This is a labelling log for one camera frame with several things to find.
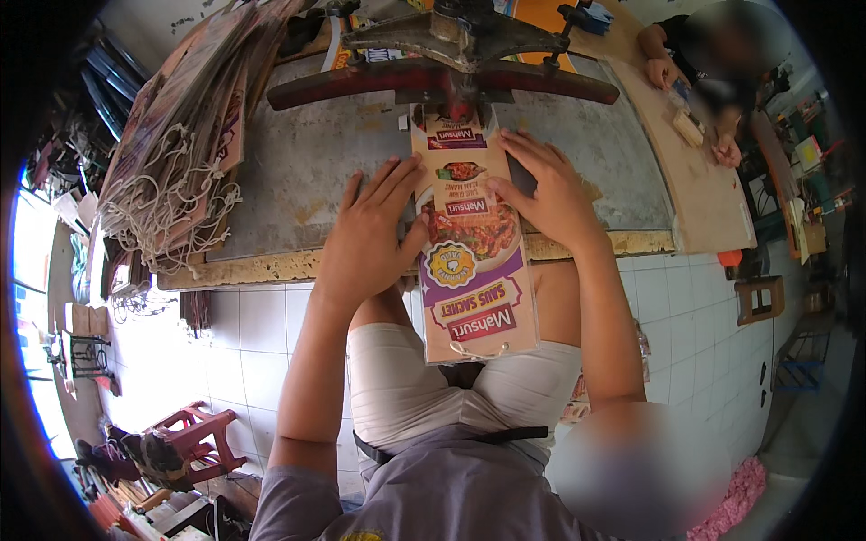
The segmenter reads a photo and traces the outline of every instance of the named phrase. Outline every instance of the orange object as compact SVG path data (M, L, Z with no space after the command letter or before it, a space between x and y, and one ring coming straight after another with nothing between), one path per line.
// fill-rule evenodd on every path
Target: orange object
M728 250L727 252L719 252L719 263L723 267L736 267L743 261L742 250Z

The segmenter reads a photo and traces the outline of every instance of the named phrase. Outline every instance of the gray t-shirt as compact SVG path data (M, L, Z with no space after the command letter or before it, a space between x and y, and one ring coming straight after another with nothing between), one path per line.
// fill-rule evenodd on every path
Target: gray t-shirt
M365 503L348 513L337 483L323 473L271 467L249 538L608 539L580 524L551 492L540 475L544 464L526 451L531 446L463 439L472 434L455 425L408 442L387 464L364 471Z

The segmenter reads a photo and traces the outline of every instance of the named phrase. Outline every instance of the pink fabric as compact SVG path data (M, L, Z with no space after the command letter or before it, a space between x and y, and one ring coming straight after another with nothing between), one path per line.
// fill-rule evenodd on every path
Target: pink fabric
M766 470L755 457L740 464L727 486L727 495L701 524L688 531L688 541L716 541L739 524L766 488Z

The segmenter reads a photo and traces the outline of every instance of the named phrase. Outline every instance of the workshop floor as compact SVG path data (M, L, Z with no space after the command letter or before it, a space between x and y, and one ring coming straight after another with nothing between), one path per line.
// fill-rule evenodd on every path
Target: workshop floor
M774 320L737 327L733 282L714 254L651 255L618 260L631 311L649 338L651 402L669 403L716 430L732 463L758 450L770 411L772 355L801 312L805 274L783 242L770 245L771 274L785 276L785 311ZM121 397L100 389L114 423L140 431L187 403L232 409L229 445L246 455L245 473L262 475L274 437L277 401L291 362L312 284L242 287L214 292L213 338L191 343L178 325L177 303L157 316L113 321L109 369ZM171 294L161 294L172 298ZM404 302L420 320L418 291ZM766 378L759 384L761 366ZM767 396L760 405L761 391ZM559 426L558 435L567 428ZM338 441L340 493L363 489L344 397Z

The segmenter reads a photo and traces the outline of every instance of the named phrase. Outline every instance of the wooden stool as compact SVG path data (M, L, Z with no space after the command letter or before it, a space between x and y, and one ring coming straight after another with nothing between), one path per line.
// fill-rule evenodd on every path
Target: wooden stool
M193 484L224 475L247 461L245 456L235 458L225 440L225 429L236 419L235 412L226 409L211 415L201 411L201 406L204 406L204 402L193 402L150 427L152 432L170 443L184 460L200 460L209 464L199 470L190 468L187 477ZM184 427L180 430L169 430L169 427L178 422L182 422ZM209 435L213 435L216 440L216 454L213 453L215 449L211 444L201 442Z
M770 292L770 304L765 305L761 293ZM740 315L737 326L748 325L755 321L775 318L785 310L785 287L781 276L761 276L744 282L737 282L734 291L740 296ZM757 305L753 304L752 293L756 293Z

